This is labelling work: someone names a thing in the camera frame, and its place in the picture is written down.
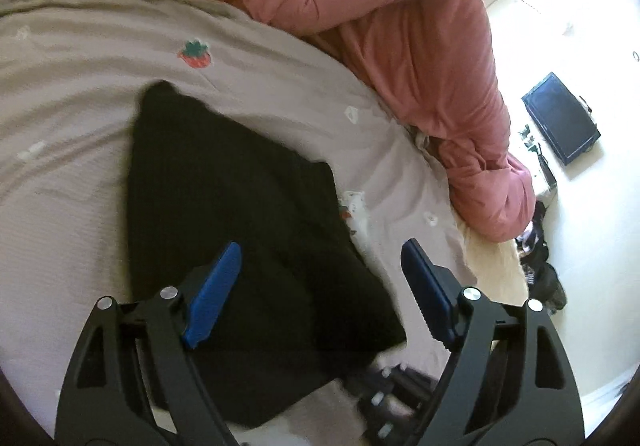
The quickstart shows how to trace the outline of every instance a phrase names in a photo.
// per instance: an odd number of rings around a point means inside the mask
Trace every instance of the metal screw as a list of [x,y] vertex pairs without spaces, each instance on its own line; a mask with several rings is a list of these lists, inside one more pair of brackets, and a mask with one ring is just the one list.
[[386,423],[382,428],[380,428],[380,431],[378,432],[378,437],[381,439],[386,439],[386,437],[391,433],[393,428],[394,428],[393,424],[391,424],[390,422]]
[[96,304],[96,306],[101,311],[104,311],[105,309],[108,309],[109,307],[111,307],[111,304],[113,304],[113,300],[108,296],[103,296],[98,300],[98,303]]
[[165,287],[160,291],[160,298],[164,298],[165,300],[171,300],[176,296],[178,296],[178,290],[173,285]]
[[533,312],[542,312],[542,309],[544,308],[544,306],[535,298],[531,298],[527,302],[527,305]]
[[471,301],[476,301],[479,300],[480,297],[482,296],[482,293],[480,291],[478,291],[478,289],[476,289],[475,287],[467,287],[462,294],[464,295],[464,297],[468,300]]
[[382,392],[378,392],[371,398],[371,403],[373,406],[379,406],[383,399],[385,399],[385,394],[383,394]]

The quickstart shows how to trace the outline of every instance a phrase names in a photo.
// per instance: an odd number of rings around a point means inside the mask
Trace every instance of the gray bedsheet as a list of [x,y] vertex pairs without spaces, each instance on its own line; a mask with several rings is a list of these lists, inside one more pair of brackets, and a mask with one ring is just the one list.
[[[208,46],[208,66],[178,57],[195,39]],[[407,330],[408,345],[380,362],[439,375],[447,353],[404,281],[400,247],[415,237],[463,283],[474,277],[444,170],[372,90],[315,48],[218,2],[0,0],[0,365],[47,431],[92,304],[104,294],[129,299],[130,126],[138,91],[157,79],[330,163],[354,239],[388,281]],[[331,384],[276,428],[302,444],[353,443],[361,425],[352,407]]]

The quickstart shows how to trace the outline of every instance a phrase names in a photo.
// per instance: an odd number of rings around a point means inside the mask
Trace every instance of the pink comforter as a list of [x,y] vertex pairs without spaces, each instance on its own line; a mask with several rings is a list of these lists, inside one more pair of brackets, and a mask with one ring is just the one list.
[[495,241],[531,220],[529,171],[507,152],[510,118],[481,0],[224,0],[306,39],[375,88],[398,119],[443,140],[451,201]]

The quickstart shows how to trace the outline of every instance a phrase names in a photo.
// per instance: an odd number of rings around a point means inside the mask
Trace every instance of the floor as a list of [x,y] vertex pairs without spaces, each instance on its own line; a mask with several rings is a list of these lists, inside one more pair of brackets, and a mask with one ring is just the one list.
[[553,71],[602,133],[567,168],[546,151],[558,195],[545,231],[568,296],[554,323],[584,396],[640,362],[640,0],[527,1],[539,12],[513,0],[488,9],[513,131],[527,122],[521,96]]

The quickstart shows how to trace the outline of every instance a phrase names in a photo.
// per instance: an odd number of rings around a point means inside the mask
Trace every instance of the strawberry print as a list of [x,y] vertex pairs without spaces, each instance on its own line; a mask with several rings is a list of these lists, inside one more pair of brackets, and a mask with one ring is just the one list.
[[207,44],[200,40],[188,41],[184,44],[184,49],[178,52],[181,58],[189,67],[203,69],[211,65],[211,54]]

